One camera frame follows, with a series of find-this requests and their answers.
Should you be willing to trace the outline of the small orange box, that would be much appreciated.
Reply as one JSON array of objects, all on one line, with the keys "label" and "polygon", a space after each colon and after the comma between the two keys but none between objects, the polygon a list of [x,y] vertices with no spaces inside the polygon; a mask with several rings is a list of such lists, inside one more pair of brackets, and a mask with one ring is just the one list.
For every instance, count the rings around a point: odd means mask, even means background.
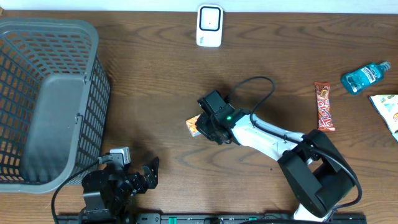
[{"label": "small orange box", "polygon": [[200,135],[200,132],[199,132],[199,130],[197,130],[197,126],[196,126],[196,122],[199,117],[200,117],[200,115],[198,114],[198,115],[186,120],[186,122],[185,122],[192,137]]}]

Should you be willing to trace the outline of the red-brown snack bar wrapper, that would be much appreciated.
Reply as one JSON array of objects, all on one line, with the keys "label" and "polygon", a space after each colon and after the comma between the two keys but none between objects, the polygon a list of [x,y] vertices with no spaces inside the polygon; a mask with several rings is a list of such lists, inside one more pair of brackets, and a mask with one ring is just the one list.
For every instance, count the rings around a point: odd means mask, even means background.
[{"label": "red-brown snack bar wrapper", "polygon": [[335,131],[330,109],[330,84],[327,82],[315,82],[314,85],[318,110],[318,130]]}]

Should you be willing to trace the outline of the blue mouthwash bottle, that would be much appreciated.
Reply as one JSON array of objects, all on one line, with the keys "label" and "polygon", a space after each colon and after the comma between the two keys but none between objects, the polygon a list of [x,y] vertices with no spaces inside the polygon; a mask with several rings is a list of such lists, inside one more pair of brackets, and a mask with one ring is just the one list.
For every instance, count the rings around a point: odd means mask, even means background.
[{"label": "blue mouthwash bottle", "polygon": [[391,64],[389,62],[370,63],[353,72],[344,74],[341,77],[341,82],[348,92],[352,95],[357,95],[367,87],[381,81],[390,68]]}]

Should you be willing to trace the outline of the yellow snack bag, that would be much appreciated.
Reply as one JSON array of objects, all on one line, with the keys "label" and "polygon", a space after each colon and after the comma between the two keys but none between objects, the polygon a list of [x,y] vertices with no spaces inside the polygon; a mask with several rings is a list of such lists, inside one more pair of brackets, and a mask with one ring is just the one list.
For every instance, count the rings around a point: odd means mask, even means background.
[{"label": "yellow snack bag", "polygon": [[392,136],[397,140],[397,95],[374,95],[369,99],[387,124]]}]

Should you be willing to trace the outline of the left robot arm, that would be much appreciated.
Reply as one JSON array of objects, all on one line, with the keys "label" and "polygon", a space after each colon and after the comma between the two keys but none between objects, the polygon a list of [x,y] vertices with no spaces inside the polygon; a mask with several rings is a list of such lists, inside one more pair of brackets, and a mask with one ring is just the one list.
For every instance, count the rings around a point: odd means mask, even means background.
[{"label": "left robot arm", "polygon": [[127,206],[137,194],[155,189],[159,178],[159,158],[142,166],[143,174],[130,173],[130,150],[120,147],[98,158],[106,167],[94,170],[82,180],[85,209],[79,214],[80,223],[135,223]]}]

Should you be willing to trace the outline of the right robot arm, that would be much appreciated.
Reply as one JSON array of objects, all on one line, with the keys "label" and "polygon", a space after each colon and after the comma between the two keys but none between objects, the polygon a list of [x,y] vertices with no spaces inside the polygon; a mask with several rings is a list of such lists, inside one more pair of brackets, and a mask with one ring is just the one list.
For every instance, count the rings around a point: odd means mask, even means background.
[{"label": "right robot arm", "polygon": [[198,100],[203,112],[195,126],[210,141],[251,147],[277,161],[299,207],[295,220],[325,222],[358,180],[327,135],[284,130],[236,109],[216,90]]}]

